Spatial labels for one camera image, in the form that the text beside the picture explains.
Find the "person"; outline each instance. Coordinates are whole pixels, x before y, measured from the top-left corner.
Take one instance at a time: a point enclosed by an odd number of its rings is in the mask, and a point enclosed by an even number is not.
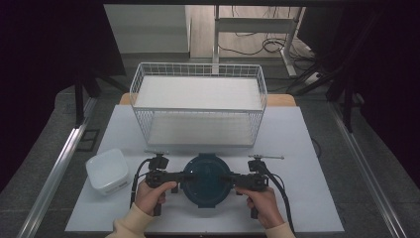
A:
[[[135,202],[128,214],[114,221],[114,231],[107,238],[143,238],[148,225],[153,221],[154,207],[165,203],[165,192],[176,187],[175,181],[163,183],[157,188],[150,188],[145,181],[139,183]],[[235,187],[241,194],[247,195],[249,208],[259,211],[259,222],[265,229],[267,238],[293,238],[288,222],[284,222],[278,211],[274,190],[267,187],[264,191],[251,191]]]

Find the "dark teal plate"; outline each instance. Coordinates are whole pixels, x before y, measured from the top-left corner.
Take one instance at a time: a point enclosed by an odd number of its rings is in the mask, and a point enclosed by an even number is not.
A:
[[[220,176],[229,175],[231,171],[215,154],[199,154],[186,165],[184,172],[195,174],[195,180],[184,182],[180,187],[199,208],[216,207],[233,187],[231,182],[220,179]]]

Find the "white table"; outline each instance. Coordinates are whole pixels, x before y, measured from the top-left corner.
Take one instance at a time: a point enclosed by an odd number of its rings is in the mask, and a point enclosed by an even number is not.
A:
[[[117,105],[100,145],[99,153],[122,150],[130,177],[146,158],[145,140],[131,106]],[[290,201],[296,232],[343,232],[331,193],[312,146],[299,107],[268,107],[253,148],[178,148],[171,149],[169,172],[182,171],[199,152],[216,153],[235,173],[248,174],[248,155],[284,156],[285,160],[264,160],[272,173],[282,177]],[[103,196],[86,180],[68,221],[66,231],[112,231],[112,222],[129,210],[131,185]],[[276,192],[277,203],[286,218],[284,203]],[[263,228],[250,218],[246,197],[232,190],[216,208],[198,208],[182,190],[166,194],[161,217],[148,227],[151,234],[257,234]]]

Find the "wire rack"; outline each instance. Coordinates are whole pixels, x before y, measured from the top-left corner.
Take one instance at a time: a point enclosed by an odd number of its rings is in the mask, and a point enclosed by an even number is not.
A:
[[[149,146],[251,147],[266,106],[254,64],[139,64],[130,101]]]

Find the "person's left hand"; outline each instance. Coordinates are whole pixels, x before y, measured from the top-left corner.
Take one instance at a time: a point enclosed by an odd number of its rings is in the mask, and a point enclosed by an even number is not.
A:
[[[176,187],[176,181],[168,181],[157,188],[149,187],[144,180],[137,187],[135,204],[142,212],[149,216],[154,215],[154,208],[159,204],[165,203],[164,192]]]

